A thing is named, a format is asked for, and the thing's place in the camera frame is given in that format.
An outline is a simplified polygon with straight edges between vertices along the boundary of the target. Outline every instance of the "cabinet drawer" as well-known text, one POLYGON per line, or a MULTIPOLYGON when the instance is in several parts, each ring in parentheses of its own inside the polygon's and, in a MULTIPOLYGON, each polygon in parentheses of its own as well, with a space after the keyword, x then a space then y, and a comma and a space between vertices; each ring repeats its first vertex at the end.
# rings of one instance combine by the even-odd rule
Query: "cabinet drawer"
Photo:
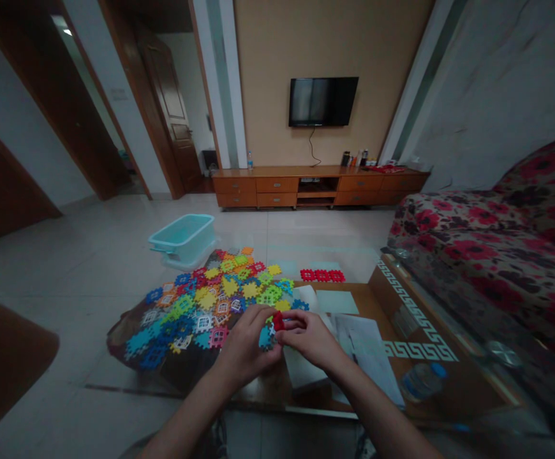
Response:
POLYGON ((428 175, 393 175, 384 177, 380 189, 419 191, 422 189, 427 177, 428 175))
POLYGON ((377 205, 397 205, 405 196, 413 193, 413 191, 378 191, 375 203, 377 205))
POLYGON ((376 191, 340 191, 335 205, 374 205, 376 195, 376 191))
POLYGON ((214 189, 216 193, 256 193, 253 178, 215 178, 214 189))
POLYGON ((258 193, 256 202, 259 207, 295 206, 297 193, 258 193))
POLYGON ((298 177, 257 178, 257 193, 296 193, 299 188, 298 177))
POLYGON ((341 177, 339 191, 377 191, 380 189, 383 177, 341 177))
POLYGON ((242 194, 217 194, 219 207, 256 207, 256 195, 253 193, 242 194))

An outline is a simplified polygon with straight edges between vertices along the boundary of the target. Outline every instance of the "light blue plastic basket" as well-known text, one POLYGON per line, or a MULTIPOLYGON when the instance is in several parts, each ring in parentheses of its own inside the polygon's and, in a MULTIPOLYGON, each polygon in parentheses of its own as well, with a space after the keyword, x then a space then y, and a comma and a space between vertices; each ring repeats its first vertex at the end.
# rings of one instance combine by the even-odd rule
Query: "light blue plastic basket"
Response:
POLYGON ((163 264, 188 271, 198 268, 216 245, 214 218, 211 215, 188 214, 148 238, 163 253, 163 264))

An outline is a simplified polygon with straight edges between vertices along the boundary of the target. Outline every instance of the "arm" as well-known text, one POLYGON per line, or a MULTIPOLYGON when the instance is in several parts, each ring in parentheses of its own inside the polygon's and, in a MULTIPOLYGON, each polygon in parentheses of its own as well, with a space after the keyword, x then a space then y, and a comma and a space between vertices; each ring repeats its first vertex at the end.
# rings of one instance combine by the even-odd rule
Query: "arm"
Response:
POLYGON ((278 344, 258 347, 260 330, 276 310, 252 305, 226 338, 214 366, 201 378, 180 409, 138 456, 141 459, 187 458, 233 394, 281 358, 278 344))
POLYGON ((311 312, 282 313, 280 344, 292 346, 327 375, 348 397, 373 446, 385 458, 440 458, 439 452, 399 411, 377 385, 352 362, 320 317, 311 312))

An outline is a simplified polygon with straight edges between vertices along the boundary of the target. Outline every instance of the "greek key pattern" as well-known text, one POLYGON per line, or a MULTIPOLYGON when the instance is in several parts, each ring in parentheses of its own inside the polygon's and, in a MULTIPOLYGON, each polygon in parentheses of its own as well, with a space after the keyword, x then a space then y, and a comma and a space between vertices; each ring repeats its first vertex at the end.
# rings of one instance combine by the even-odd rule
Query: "greek key pattern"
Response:
POLYGON ((430 343, 416 343, 403 341, 384 341, 384 351, 388 357, 411 358, 418 360, 442 360, 442 361, 458 361, 458 358, 450 346, 448 346, 441 335, 435 330, 435 327, 426 318, 424 313, 418 308, 416 303, 411 299, 407 291, 401 283, 394 277, 390 268, 382 259, 378 258, 378 267, 382 274, 390 282, 394 291, 399 295, 405 307, 412 314, 424 333, 428 336, 430 343))

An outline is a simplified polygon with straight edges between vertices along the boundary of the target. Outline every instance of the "wooden tv cabinet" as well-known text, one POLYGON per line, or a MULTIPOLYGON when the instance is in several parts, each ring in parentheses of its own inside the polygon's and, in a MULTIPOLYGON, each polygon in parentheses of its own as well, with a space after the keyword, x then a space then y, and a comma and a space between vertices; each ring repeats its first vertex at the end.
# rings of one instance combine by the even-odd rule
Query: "wooden tv cabinet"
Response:
POLYGON ((220 207, 396 205, 422 189, 428 172, 382 174, 341 166, 223 169, 213 176, 220 207))

